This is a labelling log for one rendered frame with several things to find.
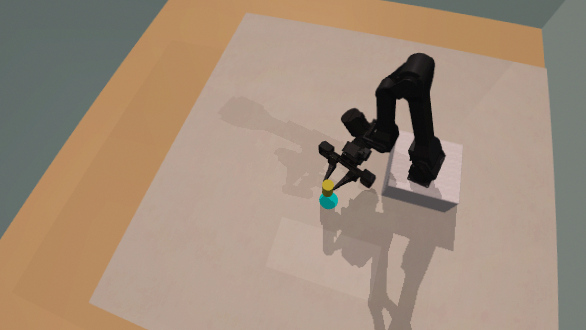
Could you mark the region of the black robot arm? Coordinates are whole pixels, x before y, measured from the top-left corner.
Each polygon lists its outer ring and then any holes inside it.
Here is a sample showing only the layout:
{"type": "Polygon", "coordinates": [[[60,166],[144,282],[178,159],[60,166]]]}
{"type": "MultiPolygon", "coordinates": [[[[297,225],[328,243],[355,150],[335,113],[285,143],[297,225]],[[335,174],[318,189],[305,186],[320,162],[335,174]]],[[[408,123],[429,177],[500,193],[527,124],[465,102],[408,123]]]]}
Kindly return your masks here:
{"type": "Polygon", "coordinates": [[[389,153],[399,136],[398,125],[395,124],[396,100],[404,98],[409,104],[415,137],[408,149],[412,165],[407,179],[428,188],[431,181],[436,180],[446,157],[440,139],[434,136],[430,100],[434,67],[432,57],[415,53],[384,78],[375,91],[377,119],[372,122],[368,122],[358,108],[346,111],[341,121],[356,137],[354,140],[362,142],[367,148],[362,149],[358,144],[347,141],[342,149],[343,156],[348,154],[361,165],[370,157],[372,148],[380,153],[389,153]]]}

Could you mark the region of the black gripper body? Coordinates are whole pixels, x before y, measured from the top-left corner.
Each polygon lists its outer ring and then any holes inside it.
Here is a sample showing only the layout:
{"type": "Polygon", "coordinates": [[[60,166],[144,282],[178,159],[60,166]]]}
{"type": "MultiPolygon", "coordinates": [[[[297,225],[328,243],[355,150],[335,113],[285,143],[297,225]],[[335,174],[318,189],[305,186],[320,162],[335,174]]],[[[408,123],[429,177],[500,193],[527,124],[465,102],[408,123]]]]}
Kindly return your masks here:
{"type": "MultiPolygon", "coordinates": [[[[358,146],[362,149],[364,149],[366,147],[362,142],[360,142],[358,140],[353,140],[351,143],[358,144],[358,146]]],[[[357,163],[357,161],[358,161],[357,159],[351,157],[348,154],[346,156],[345,155],[343,156],[344,152],[340,156],[339,154],[337,154],[334,151],[335,147],[333,145],[331,145],[330,143],[328,143],[327,141],[321,142],[320,145],[318,146],[318,148],[319,148],[319,153],[323,157],[325,157],[326,159],[328,159],[328,155],[330,155],[337,160],[337,163],[339,162],[340,164],[345,166],[347,169],[355,172],[358,175],[358,178],[360,178],[360,183],[363,184],[364,186],[366,186],[367,188],[370,189],[371,186],[374,184],[374,182],[376,180],[376,175],[367,169],[365,169],[364,171],[360,170],[357,167],[359,165],[359,163],[357,163]]]]}

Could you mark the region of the cyan circle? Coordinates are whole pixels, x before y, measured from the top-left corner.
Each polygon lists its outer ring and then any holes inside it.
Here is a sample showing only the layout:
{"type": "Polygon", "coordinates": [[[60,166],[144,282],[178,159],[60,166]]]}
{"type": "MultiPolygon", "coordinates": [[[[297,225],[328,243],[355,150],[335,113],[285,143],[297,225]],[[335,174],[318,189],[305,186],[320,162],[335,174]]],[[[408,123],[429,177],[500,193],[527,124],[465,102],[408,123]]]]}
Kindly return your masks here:
{"type": "Polygon", "coordinates": [[[333,193],[330,197],[325,197],[323,194],[321,194],[319,202],[323,208],[333,209],[338,203],[338,198],[335,193],[333,193]]]}

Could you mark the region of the yellow cylinder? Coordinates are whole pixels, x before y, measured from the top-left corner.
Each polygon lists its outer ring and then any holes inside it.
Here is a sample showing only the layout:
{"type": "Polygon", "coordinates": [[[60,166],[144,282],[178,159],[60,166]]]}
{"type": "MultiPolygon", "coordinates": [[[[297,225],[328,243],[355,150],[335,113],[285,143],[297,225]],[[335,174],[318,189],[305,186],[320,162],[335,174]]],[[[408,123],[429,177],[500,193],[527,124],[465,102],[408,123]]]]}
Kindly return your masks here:
{"type": "Polygon", "coordinates": [[[330,197],[333,194],[334,183],[331,180],[325,180],[322,183],[322,194],[325,197],[330,197]]]}

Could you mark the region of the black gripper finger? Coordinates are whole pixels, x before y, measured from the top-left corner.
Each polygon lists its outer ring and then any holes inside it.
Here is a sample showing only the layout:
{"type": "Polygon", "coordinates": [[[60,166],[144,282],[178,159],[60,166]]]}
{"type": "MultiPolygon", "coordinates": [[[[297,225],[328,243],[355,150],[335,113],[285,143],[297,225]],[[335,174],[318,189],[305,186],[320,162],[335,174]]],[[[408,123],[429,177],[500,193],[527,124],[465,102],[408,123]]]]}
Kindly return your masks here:
{"type": "Polygon", "coordinates": [[[328,180],[328,178],[330,177],[330,175],[335,170],[336,165],[337,165],[337,160],[335,158],[333,158],[332,156],[328,155],[328,163],[329,163],[329,167],[328,167],[328,170],[326,172],[326,175],[325,175],[325,178],[324,178],[323,182],[325,180],[328,180]]]}
{"type": "Polygon", "coordinates": [[[348,173],[334,186],[333,191],[349,182],[357,182],[357,179],[358,175],[352,170],[349,170],[348,173]]]}

